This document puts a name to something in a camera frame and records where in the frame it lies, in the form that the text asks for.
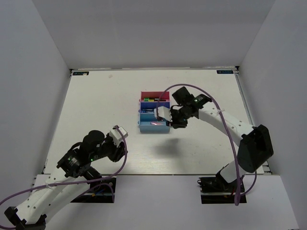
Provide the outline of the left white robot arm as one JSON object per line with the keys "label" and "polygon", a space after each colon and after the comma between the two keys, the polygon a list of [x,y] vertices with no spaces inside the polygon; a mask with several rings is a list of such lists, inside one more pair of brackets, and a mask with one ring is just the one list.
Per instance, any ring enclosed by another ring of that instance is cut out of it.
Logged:
{"label": "left white robot arm", "polygon": [[109,158],[112,162],[127,159],[127,131],[115,126],[106,135],[90,131],[83,141],[71,146],[58,161],[44,185],[30,189],[31,195],[4,214],[13,230],[43,230],[48,221],[68,203],[82,195],[109,192],[114,197],[112,181],[117,173],[103,177],[91,164]]}

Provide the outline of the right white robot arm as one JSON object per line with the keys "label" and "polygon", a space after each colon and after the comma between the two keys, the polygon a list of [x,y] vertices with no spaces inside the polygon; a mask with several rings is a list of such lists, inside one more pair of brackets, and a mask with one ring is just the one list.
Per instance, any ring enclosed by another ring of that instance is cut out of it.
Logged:
{"label": "right white robot arm", "polygon": [[215,179],[206,183],[212,191],[236,189],[246,173],[254,173],[273,154],[269,130],[264,125],[253,126],[222,111],[215,99],[203,92],[189,93],[185,86],[172,94],[178,109],[170,108],[168,122],[173,128],[185,128],[188,119],[195,117],[228,136],[234,159],[224,166]]}

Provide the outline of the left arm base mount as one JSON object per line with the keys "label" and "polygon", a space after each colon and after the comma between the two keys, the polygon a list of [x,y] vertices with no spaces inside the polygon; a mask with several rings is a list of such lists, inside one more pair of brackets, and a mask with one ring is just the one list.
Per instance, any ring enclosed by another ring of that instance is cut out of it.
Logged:
{"label": "left arm base mount", "polygon": [[92,189],[92,187],[94,187],[96,184],[99,184],[99,182],[95,183],[94,185],[91,184],[90,191],[87,191],[87,193],[73,199],[71,203],[112,204],[115,200],[116,182],[116,176],[103,182],[109,184],[113,190],[111,190],[110,187],[106,184]]}

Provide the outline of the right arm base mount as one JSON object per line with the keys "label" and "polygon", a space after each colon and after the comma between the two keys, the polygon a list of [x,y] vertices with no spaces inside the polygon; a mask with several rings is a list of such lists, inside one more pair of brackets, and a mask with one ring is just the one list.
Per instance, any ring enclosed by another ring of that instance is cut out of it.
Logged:
{"label": "right arm base mount", "polygon": [[201,192],[202,204],[234,204],[237,183],[224,187],[218,185],[215,177],[200,177],[197,180]]}

